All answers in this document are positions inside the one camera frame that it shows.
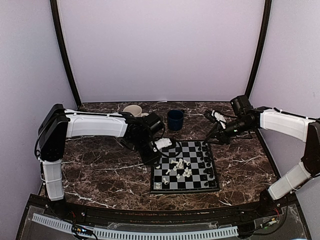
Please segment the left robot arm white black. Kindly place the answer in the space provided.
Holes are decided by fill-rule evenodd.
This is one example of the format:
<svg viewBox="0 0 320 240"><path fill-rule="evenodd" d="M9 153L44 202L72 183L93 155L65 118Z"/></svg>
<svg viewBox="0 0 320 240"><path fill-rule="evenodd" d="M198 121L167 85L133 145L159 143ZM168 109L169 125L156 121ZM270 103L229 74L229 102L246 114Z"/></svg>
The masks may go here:
<svg viewBox="0 0 320 240"><path fill-rule="evenodd" d="M55 104L38 129L34 147L34 155L40 162L40 176L49 209L60 218L67 218L71 213L62 181L66 139L79 136L124 138L138 151L144 165L154 166L160 161L161 149L172 145L168 138L154 138L164 128L162 119L154 112L135 117L126 111L81 112Z"/></svg>

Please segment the black silver chess board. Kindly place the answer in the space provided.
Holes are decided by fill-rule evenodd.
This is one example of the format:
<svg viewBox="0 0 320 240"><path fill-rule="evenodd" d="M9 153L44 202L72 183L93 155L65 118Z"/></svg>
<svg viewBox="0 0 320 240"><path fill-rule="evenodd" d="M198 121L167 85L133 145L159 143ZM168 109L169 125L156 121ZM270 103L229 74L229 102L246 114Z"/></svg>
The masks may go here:
<svg viewBox="0 0 320 240"><path fill-rule="evenodd" d="M214 157L208 142L178 141L174 148L162 148L160 152L160 168L151 168L152 194L191 194L220 190ZM164 184L163 178L168 180L168 185ZM160 183L161 187L156 188L156 183Z"/></svg>

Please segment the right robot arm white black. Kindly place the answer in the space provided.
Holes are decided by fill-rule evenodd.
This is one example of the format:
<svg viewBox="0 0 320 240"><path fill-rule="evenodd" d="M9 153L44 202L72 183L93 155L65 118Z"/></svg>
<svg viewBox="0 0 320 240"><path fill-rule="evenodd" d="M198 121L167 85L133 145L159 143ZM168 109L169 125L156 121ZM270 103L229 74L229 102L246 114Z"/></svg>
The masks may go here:
<svg viewBox="0 0 320 240"><path fill-rule="evenodd" d="M218 110L204 112L204 117L213 124L205 141L228 145L233 137L243 132L263 130L282 135L290 143L297 143L304 148L296 165L259 194L255 213L266 217L283 199L320 176L320 120L276 107L254 107L246 95L233 98L230 105L233 116Z"/></svg>

